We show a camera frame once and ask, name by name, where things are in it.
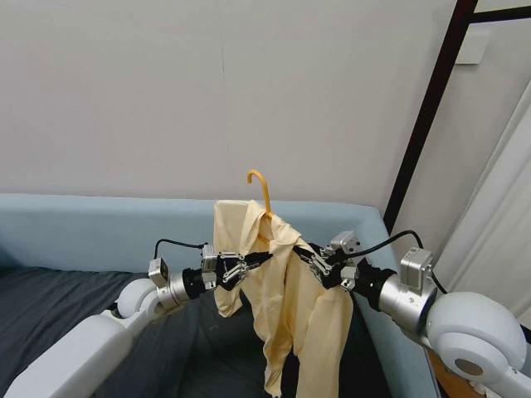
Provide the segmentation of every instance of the yellow hanger hook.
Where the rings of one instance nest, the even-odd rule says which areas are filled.
[[[267,181],[264,178],[264,176],[262,176],[261,172],[253,168],[247,172],[247,183],[248,184],[252,182],[252,176],[256,176],[258,180],[260,181],[260,184],[262,185],[262,193],[264,195],[264,202],[266,203],[265,204],[266,215],[271,217],[273,213],[271,213],[271,204],[269,201],[269,191],[267,190]]]

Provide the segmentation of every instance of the wooden floor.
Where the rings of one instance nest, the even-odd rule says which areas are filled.
[[[464,381],[460,377],[446,370],[444,364],[437,355],[435,355],[433,352],[430,352],[429,354],[437,380],[439,383],[441,383],[442,387],[445,389],[450,398],[485,398],[484,396],[480,396],[477,392],[475,392],[467,381]]]

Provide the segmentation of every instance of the black cable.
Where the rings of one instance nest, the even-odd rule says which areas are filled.
[[[166,243],[171,243],[172,245],[177,245],[177,246],[184,246],[184,247],[190,247],[192,249],[202,249],[202,247],[204,245],[206,245],[206,243],[203,243],[202,245],[192,245],[190,243],[182,243],[182,242],[177,242],[176,240],[170,240],[170,239],[159,239],[157,240],[157,243],[155,244],[155,254],[153,255],[153,258],[156,259],[157,256],[158,256],[158,245],[160,245],[161,243],[163,242],[166,242]]]
[[[373,253],[376,250],[380,250],[382,247],[389,245],[390,243],[394,242],[395,240],[397,240],[399,238],[402,238],[405,235],[413,235],[413,237],[417,241],[418,247],[421,248],[421,249],[424,249],[424,245],[422,244],[421,237],[413,230],[406,230],[406,231],[398,232],[396,235],[391,236],[389,239],[385,240],[384,242],[379,243],[379,244],[377,244],[377,245],[375,245],[375,246],[373,246],[373,247],[371,247],[369,249],[362,250],[362,251],[359,251],[357,253],[352,253],[351,255],[347,255],[346,258],[347,259],[352,259],[353,257],[361,257],[361,256],[364,256],[364,255],[368,255],[370,253]],[[439,279],[437,279],[437,277],[435,276],[435,274],[433,274],[433,272],[431,273],[431,278],[433,279],[433,283],[441,291],[441,293],[443,293],[443,294],[447,294],[448,293],[446,291],[446,289],[442,287],[441,282],[439,282]]]
[[[391,236],[389,239],[383,241],[382,243],[378,243],[376,246],[373,246],[373,247],[371,247],[369,249],[366,249],[366,250],[359,251],[357,253],[352,253],[351,255],[346,255],[345,257],[347,259],[352,259],[354,257],[362,257],[364,255],[368,255],[370,253],[373,253],[376,250],[380,250],[382,247],[389,245],[390,243],[394,242],[398,238],[402,238],[405,235],[413,235],[415,237],[415,240],[417,241],[417,244],[419,245],[419,247],[421,249],[424,249],[424,246],[422,245],[422,241],[421,241],[420,236],[415,231],[406,230],[406,231],[398,232],[396,235]]]

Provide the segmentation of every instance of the yellow shirt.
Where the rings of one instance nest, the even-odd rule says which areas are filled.
[[[273,254],[232,291],[218,287],[217,308],[230,317],[241,307],[240,290],[249,299],[256,334],[264,342],[264,388],[269,394],[280,396],[282,367],[293,346],[300,361],[297,397],[337,396],[352,299],[340,287],[323,288],[292,251],[294,245],[311,250],[300,233],[278,216],[263,217],[265,213],[255,201],[219,201],[214,206],[216,251]],[[257,238],[259,233],[270,240],[268,245]]]

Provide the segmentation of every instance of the white wall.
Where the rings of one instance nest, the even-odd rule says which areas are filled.
[[[4,0],[0,192],[258,197],[256,167],[275,199],[384,210],[453,6]],[[432,247],[529,78],[517,23],[443,99],[399,221]]]
[[[529,2],[483,1],[478,11]],[[460,218],[531,79],[531,20],[482,24],[491,40],[477,66],[455,66],[395,231],[413,228],[437,255]],[[411,241],[395,245],[401,255]]]

